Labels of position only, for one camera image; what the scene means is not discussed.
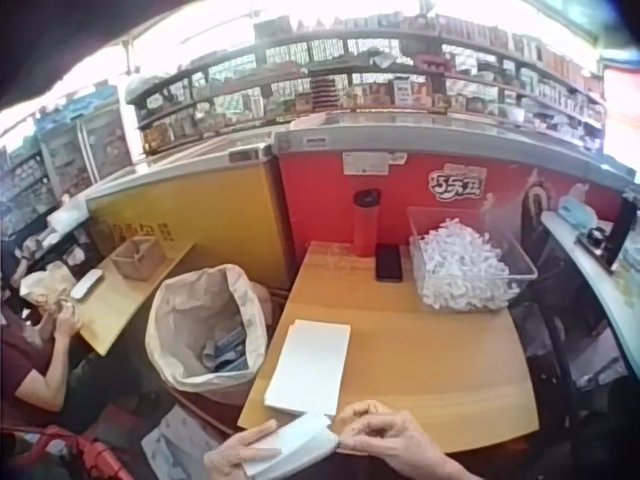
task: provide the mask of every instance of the red bottle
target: red bottle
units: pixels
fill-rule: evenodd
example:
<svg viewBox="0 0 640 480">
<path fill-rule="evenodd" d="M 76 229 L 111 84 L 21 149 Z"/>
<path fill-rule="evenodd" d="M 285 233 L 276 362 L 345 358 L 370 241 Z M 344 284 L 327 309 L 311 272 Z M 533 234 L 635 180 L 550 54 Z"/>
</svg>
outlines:
<svg viewBox="0 0 640 480">
<path fill-rule="evenodd" d="M 378 243 L 380 190 L 360 190 L 353 196 L 353 253 L 373 257 Z"/>
</svg>

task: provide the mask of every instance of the black phone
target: black phone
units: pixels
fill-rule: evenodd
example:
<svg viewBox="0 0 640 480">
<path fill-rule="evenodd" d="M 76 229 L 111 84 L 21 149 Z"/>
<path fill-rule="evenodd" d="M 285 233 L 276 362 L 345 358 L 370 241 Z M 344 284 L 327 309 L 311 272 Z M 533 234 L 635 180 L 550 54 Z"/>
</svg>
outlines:
<svg viewBox="0 0 640 480">
<path fill-rule="evenodd" d="M 402 281 L 402 262 L 398 245 L 376 245 L 376 280 L 394 283 Z"/>
</svg>

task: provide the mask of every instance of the wooden counter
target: wooden counter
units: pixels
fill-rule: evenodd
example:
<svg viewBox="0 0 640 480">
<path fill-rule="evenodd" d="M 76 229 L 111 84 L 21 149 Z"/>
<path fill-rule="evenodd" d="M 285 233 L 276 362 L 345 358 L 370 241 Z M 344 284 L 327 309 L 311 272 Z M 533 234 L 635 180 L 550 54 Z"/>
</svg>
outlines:
<svg viewBox="0 0 640 480">
<path fill-rule="evenodd" d="M 76 304 L 82 320 L 80 334 L 96 352 L 106 355 L 129 320 L 192 246 L 193 243 L 163 244 L 167 258 L 146 282 L 122 278 L 109 258 L 98 265 L 103 278 Z"/>
<path fill-rule="evenodd" d="M 496 313 L 423 309 L 408 252 L 405 281 L 375 281 L 374 259 L 342 244 L 313 243 L 238 421 L 245 428 L 293 417 L 264 406 L 296 319 L 351 325 L 339 409 L 376 399 L 410 411 L 445 452 L 504 442 L 538 429 L 531 379 L 513 320 Z"/>
</svg>

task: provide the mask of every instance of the refrigerator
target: refrigerator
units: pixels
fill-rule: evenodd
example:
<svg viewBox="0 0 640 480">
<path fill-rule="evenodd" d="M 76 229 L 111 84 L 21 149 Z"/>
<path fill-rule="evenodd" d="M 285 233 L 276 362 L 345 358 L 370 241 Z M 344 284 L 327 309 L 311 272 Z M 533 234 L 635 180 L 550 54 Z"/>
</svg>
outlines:
<svg viewBox="0 0 640 480">
<path fill-rule="evenodd" d="M 118 91 L 112 85 L 42 115 L 36 132 L 58 198 L 73 197 L 132 165 Z"/>
</svg>

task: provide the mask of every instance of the stack of white paper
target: stack of white paper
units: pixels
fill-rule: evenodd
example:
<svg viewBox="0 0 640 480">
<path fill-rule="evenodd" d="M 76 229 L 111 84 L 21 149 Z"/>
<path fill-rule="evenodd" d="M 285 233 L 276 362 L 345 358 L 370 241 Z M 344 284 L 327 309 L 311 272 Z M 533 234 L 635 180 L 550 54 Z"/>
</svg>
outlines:
<svg viewBox="0 0 640 480">
<path fill-rule="evenodd" d="M 289 478 L 331 455 L 338 446 L 338 437 L 328 429 L 329 423 L 324 415 L 304 415 L 254 443 L 252 448 L 277 448 L 281 454 L 269 460 L 245 463 L 247 477 L 254 480 Z"/>
<path fill-rule="evenodd" d="M 350 333 L 349 325 L 296 320 L 287 332 L 265 405 L 334 416 Z"/>
</svg>

